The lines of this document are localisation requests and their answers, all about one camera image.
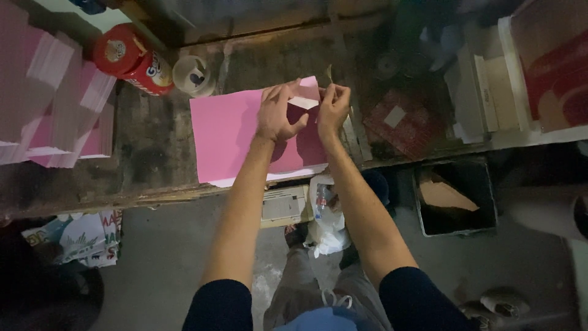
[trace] hand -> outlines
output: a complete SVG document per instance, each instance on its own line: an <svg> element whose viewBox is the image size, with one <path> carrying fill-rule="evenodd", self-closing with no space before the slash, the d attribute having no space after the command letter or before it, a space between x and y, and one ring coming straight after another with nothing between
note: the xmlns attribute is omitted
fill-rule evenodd
<svg viewBox="0 0 588 331"><path fill-rule="evenodd" d="M330 84L325 90L320 89L323 101L320 103L318 129L319 137L326 139L337 137L339 129L349 113L349 96L351 89L340 85Z"/></svg>
<svg viewBox="0 0 588 331"><path fill-rule="evenodd" d="M294 82L268 87L263 90L261 107L258 112L258 137L274 142L288 140L298 131L306 127L308 114L300 117L296 124L291 125L286 118L288 100L294 97L293 88L300 86L300 78Z"/></svg>

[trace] gray floor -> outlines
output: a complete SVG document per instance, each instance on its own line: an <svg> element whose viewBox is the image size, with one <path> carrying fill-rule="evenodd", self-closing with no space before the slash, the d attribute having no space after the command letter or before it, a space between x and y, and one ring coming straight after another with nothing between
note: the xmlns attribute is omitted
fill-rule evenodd
<svg viewBox="0 0 588 331"><path fill-rule="evenodd" d="M202 273L224 196L123 214L118 265L102 269L106 298L93 331L180 330ZM463 239L423 237L415 213L400 208L398 227L419 266L455 303L477 300L494 286L518 288L532 305L505 329L576 330L575 294L565 244L555 236L501 220L497 234ZM283 229L260 232L254 267L253 320L264 310L286 263ZM340 254L312 259L324 287L333 286Z"/></svg>

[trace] pink cardstock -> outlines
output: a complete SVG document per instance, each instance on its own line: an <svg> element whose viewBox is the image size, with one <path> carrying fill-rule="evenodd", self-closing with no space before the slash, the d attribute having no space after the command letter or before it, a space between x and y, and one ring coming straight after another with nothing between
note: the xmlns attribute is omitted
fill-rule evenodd
<svg viewBox="0 0 588 331"><path fill-rule="evenodd" d="M314 76L304 78L294 93L320 101ZM261 94L262 90L252 90L190 100L200 183L237 176L257 128ZM318 107L307 111L288 104L288 121L294 124L306 112L309 113L306 128L287 142L276 145L270 173L296 171L326 163L316 127Z"/></svg>

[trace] gray pants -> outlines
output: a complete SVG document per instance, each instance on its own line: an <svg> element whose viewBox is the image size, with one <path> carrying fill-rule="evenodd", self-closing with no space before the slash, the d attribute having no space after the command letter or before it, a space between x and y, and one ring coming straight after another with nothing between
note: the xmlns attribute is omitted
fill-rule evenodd
<svg viewBox="0 0 588 331"><path fill-rule="evenodd" d="M351 296L351 309L359 316L370 319L379 330L392 330L380 297L359 263L341 271L333 291L338 299L345 295ZM263 329L272 330L304 312L324 307L321 294L319 282L310 268L307 250L291 249L272 303L263 316Z"/></svg>

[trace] red jar lid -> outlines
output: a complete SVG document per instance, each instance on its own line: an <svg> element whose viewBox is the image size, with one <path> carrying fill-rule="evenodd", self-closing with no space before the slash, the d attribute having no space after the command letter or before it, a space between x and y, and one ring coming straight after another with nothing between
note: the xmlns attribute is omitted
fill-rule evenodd
<svg viewBox="0 0 588 331"><path fill-rule="evenodd" d="M133 71L147 53L131 23L115 25L94 46L94 63L102 72L120 78Z"/></svg>

